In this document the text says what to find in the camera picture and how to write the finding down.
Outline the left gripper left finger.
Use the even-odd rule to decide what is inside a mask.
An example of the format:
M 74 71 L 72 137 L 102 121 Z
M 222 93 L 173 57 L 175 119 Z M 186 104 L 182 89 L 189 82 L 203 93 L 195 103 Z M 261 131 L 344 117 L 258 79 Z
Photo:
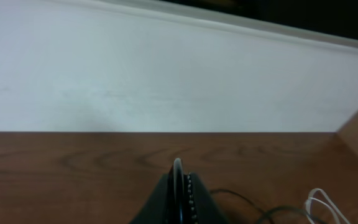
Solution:
M 130 224 L 176 223 L 175 195 L 171 174 L 161 176 L 143 207 Z

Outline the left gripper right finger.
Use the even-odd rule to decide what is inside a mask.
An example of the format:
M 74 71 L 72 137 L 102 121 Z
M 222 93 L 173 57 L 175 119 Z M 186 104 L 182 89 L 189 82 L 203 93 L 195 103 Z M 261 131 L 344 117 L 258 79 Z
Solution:
M 180 180 L 180 223 L 229 223 L 197 174 L 181 174 Z

